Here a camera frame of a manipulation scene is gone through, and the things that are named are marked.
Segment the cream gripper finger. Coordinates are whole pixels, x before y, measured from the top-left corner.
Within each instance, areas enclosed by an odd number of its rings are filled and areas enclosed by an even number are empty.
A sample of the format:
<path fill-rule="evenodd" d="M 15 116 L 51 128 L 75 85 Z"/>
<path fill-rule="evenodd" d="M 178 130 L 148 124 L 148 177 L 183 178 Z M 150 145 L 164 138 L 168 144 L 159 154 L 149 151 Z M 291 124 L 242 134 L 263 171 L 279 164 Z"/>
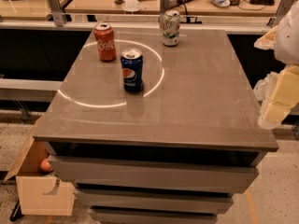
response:
<path fill-rule="evenodd" d="M 258 117 L 259 126 L 266 130 L 275 129 L 298 103 L 299 66 L 287 65 L 269 79 Z"/>
<path fill-rule="evenodd" d="M 263 50 L 273 49 L 275 44 L 277 29 L 278 28 L 275 26 L 271 28 L 265 35 L 258 38 L 254 43 L 254 47 L 256 49 L 263 49 Z"/>

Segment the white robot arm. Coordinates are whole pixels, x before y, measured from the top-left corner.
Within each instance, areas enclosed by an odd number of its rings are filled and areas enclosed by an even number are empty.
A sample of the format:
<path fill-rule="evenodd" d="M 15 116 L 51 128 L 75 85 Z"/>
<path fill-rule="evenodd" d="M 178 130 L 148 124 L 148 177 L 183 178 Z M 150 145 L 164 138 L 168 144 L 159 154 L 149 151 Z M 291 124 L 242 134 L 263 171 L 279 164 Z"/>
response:
<path fill-rule="evenodd" d="M 277 26 L 256 40 L 254 47 L 272 49 L 275 58 L 285 64 L 279 73 L 269 73 L 253 89 L 262 102 L 258 124 L 272 130 L 299 104 L 299 1 Z"/>

